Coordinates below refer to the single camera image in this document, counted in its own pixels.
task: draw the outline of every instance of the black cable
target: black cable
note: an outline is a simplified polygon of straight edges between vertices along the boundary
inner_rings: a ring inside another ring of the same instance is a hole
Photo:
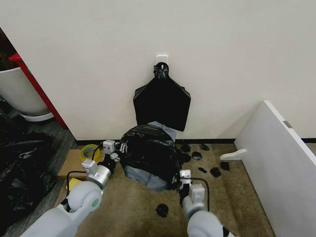
[[[67,180],[67,194],[66,194],[66,197],[68,197],[68,195],[69,195],[69,175],[70,175],[71,173],[85,173],[85,171],[73,170],[73,171],[69,171],[69,172],[68,172],[67,177],[66,177],[66,180]]]
[[[95,153],[97,152],[97,150],[98,149],[100,149],[101,148],[101,145],[99,145],[96,149],[94,149],[94,151],[93,151],[93,154],[92,154],[92,157],[91,157],[91,160],[93,160],[94,159],[94,155],[95,155]]]
[[[209,211],[209,187],[208,187],[207,181],[205,179],[201,179],[201,178],[180,178],[180,179],[201,180],[205,183],[206,189],[207,189],[207,211]]]

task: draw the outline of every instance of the cardboard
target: cardboard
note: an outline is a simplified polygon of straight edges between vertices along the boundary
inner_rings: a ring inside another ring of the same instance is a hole
[[[81,149],[70,149],[66,156],[64,164],[61,167],[57,176],[62,179],[66,179],[69,171],[72,171],[72,170],[84,171],[84,168],[81,165],[82,160],[80,158],[80,154],[81,154]],[[85,173],[71,173],[69,175],[69,178],[85,180],[86,176],[87,175]]]

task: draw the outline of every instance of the carpet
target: carpet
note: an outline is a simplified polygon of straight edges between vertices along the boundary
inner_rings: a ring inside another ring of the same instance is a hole
[[[219,156],[236,151],[233,144],[208,144],[203,151],[192,144],[193,151],[201,152],[201,160],[191,159],[183,165],[190,169],[192,177],[203,178],[210,187],[210,211],[230,231],[242,237],[273,237],[274,233],[262,209],[258,196],[241,161],[230,161],[230,171],[220,168]],[[209,172],[218,167],[221,176],[215,178]],[[198,170],[204,168],[206,174]],[[65,197],[62,188],[57,203]],[[156,207],[164,203],[169,207],[166,218],[156,214]],[[91,213],[80,225],[77,237],[184,237],[187,223],[175,191],[157,193],[124,176],[118,164],[99,209]]]

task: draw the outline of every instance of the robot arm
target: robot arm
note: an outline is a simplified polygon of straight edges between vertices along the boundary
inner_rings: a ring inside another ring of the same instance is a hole
[[[98,165],[85,160],[82,165],[87,172],[87,181],[72,188],[70,194],[56,208],[45,212],[21,237],[74,237],[79,225],[95,211],[101,202],[103,189],[113,174],[118,155],[114,153],[115,142],[103,143],[105,158]],[[180,203],[188,221],[189,237],[234,237],[217,217],[204,205],[205,188],[192,185],[191,171],[181,170]]]
[[[56,208],[45,212],[21,236],[22,237],[74,237],[79,225],[95,211],[101,202],[103,189],[114,172],[119,158],[114,141],[103,143],[104,161],[98,165],[86,159],[82,165],[87,181],[73,187],[69,195]]]
[[[189,237],[235,237],[204,205],[205,188],[201,184],[191,184],[191,171],[181,170],[180,203],[188,221]]]

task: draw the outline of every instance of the black trash bag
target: black trash bag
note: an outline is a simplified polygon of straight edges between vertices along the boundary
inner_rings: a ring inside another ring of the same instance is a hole
[[[46,172],[51,157],[50,137],[44,133],[1,138],[0,229],[27,216],[51,190],[56,177]]]
[[[124,151],[119,152],[122,167],[131,166],[153,174],[175,189],[181,169],[171,137],[154,125],[140,125],[126,132],[121,138]]]
[[[189,92],[170,78],[166,63],[155,65],[154,74],[148,84],[135,90],[133,102],[137,125],[157,121],[184,131],[191,102]]]

